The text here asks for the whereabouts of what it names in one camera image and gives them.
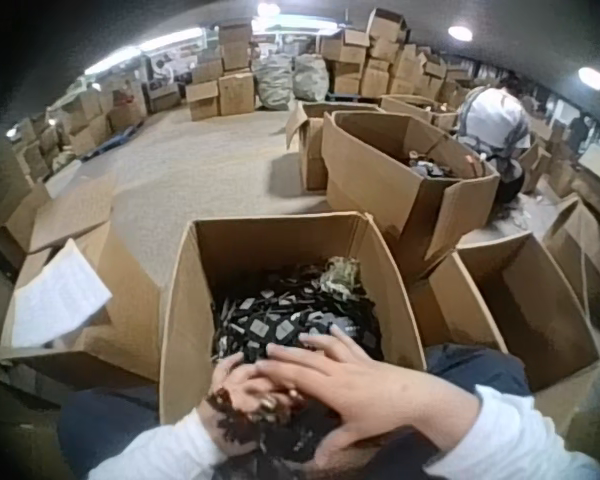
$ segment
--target dark clothing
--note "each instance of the dark clothing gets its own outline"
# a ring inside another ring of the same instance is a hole
[[[473,393],[476,385],[511,395],[531,392],[524,365],[516,357],[482,347],[445,344],[425,351],[428,372]],[[106,389],[76,393],[64,405],[58,421],[62,453],[77,478],[122,451],[142,432],[159,425],[155,387],[114,392]],[[436,447],[411,428],[397,432],[356,478],[398,480],[429,478],[422,466],[436,455]],[[231,460],[216,478],[292,478],[284,465],[263,458],[262,453]],[[227,469],[235,469],[227,476]],[[263,468],[275,474],[263,474]]]
[[[571,122],[569,130],[571,130],[571,133],[569,134],[567,145],[569,145],[569,148],[577,155],[580,144],[589,137],[589,127],[584,123],[582,117],[578,117]]]

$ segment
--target pile of tags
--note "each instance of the pile of tags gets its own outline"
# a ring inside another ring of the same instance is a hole
[[[409,167],[425,178],[456,178],[449,167],[437,165],[427,154],[412,150],[409,152]]]
[[[304,347],[300,333],[328,334],[338,325],[374,359],[382,360],[380,327],[360,283],[359,264],[334,257],[323,265],[302,265],[242,277],[216,296],[214,359],[244,352],[245,362],[266,358],[266,346],[276,343]],[[227,414],[227,439],[258,438],[262,453],[304,463],[315,453],[320,440],[336,428],[335,412],[308,400],[300,408],[285,410],[262,402],[261,411],[233,411],[230,398],[220,393],[209,399]]]

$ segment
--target gray floor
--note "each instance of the gray floor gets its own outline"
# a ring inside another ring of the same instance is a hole
[[[322,195],[303,192],[297,144],[285,148],[288,112],[256,112],[191,122],[186,107],[150,117],[127,145],[82,165],[68,189],[115,172],[113,224],[153,280],[165,287],[187,222],[197,218],[325,210]],[[510,220],[472,232],[485,241],[555,218],[545,196],[524,197]]]

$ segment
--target white sleeve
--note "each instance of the white sleeve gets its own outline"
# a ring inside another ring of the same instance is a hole
[[[194,410],[175,425],[140,434],[120,455],[89,473],[89,480],[207,480],[226,456]]]
[[[533,408],[532,397],[476,387],[482,407],[467,436],[425,472],[450,480],[488,478],[600,480],[600,465],[568,452],[553,422]]]

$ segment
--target gray bag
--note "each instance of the gray bag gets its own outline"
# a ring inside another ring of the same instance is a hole
[[[291,56],[271,55],[252,66],[262,104],[271,110],[287,110],[291,101]]]
[[[320,55],[300,55],[296,57],[296,71],[293,74],[293,94],[299,100],[324,102],[329,91],[327,65]]]

